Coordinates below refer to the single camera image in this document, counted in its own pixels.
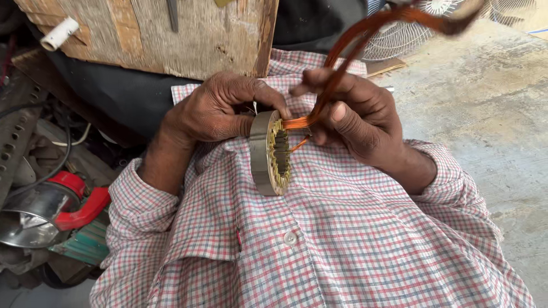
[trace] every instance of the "shirt button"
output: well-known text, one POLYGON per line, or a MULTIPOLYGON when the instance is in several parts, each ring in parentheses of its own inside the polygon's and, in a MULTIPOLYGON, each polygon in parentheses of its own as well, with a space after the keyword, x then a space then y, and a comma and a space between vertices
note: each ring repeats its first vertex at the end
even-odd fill
POLYGON ((287 232, 286 235, 283 236, 283 242, 287 246, 294 246, 297 244, 297 235, 293 232, 287 232))

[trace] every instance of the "black cable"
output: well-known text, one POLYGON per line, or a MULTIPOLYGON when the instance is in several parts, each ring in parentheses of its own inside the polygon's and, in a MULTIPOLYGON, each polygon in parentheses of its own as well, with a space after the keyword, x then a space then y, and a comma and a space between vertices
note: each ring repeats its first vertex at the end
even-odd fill
POLYGON ((18 105, 18 106, 13 106, 11 108, 8 108, 2 112, 0 112, 0 119, 7 116, 8 114, 12 113, 12 112, 15 112, 17 110, 20 110, 20 109, 24 109, 24 108, 38 108, 38 107, 43 107, 45 104, 49 103, 50 101, 49 100, 46 100, 46 101, 42 101, 42 102, 37 102, 35 104, 23 104, 23 105, 18 105))
MULTIPOLYGON (((2 112, 0 112, 0 119, 2 117, 5 117, 6 115, 12 113, 12 112, 15 112, 17 110, 20 110, 20 109, 23 109, 23 108, 35 108, 35 107, 41 107, 41 106, 44 106, 45 104, 47 104, 49 101, 44 101, 44 102, 39 102, 39 103, 36 103, 36 104, 24 104, 24 105, 19 105, 19 106, 14 106, 14 107, 11 107, 11 108, 8 108, 7 110, 4 110, 2 112)), ((28 184, 28 185, 25 185, 25 186, 22 186, 12 192, 10 192, 8 194, 8 197, 13 197, 15 195, 18 195, 22 192, 25 192, 29 189, 32 189, 34 188, 36 185, 42 183, 42 182, 45 182, 46 180, 48 180, 49 178, 53 177, 55 174, 57 174, 57 172, 61 171, 61 169, 63 168, 63 166, 65 165, 65 163, 67 162, 67 160, 69 160, 69 154, 70 154, 70 151, 72 149, 72 140, 71 140, 71 137, 70 137, 70 127, 69 127, 69 116, 66 115, 65 117, 65 131, 66 131, 66 135, 67 135, 67 149, 66 149, 66 152, 65 152, 65 157, 63 157, 63 160, 61 161, 61 163, 55 167, 55 169, 53 169, 50 173, 48 173, 48 175, 44 176, 43 178, 37 180, 36 182, 32 183, 32 184, 28 184)))

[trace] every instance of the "blue wire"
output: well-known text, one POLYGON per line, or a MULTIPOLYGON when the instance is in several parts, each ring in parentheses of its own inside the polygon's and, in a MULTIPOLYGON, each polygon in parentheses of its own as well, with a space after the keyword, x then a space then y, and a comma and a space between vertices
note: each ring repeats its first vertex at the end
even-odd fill
POLYGON ((529 31, 528 34, 533 34, 533 33, 541 33, 541 32, 546 32, 548 31, 548 29, 544 29, 544 30, 536 30, 536 31, 529 31))

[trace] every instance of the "wooden crate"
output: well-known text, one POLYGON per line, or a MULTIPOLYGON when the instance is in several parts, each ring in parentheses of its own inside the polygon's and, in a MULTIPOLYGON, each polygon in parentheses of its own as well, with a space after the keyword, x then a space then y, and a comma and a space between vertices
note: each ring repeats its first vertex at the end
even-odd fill
POLYGON ((178 0, 179 32, 167 0, 15 0, 47 33, 67 16, 80 29, 61 46, 70 57, 204 80, 228 70, 265 77, 278 0, 178 0))

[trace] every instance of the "concrete floor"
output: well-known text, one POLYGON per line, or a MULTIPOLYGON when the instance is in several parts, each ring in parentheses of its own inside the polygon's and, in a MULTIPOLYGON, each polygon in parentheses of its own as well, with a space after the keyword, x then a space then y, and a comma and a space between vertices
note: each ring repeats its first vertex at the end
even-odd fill
MULTIPOLYGON (((480 20, 405 61, 374 79, 396 87, 405 137, 448 146, 503 230, 505 258, 537 306, 548 307, 548 42, 480 20)), ((92 285, 29 291, 0 283, 0 307, 85 308, 92 285)))
POLYGON ((56 290, 45 284, 35 289, 11 290, 0 277, 0 308, 88 308, 94 280, 86 280, 71 289, 56 290))

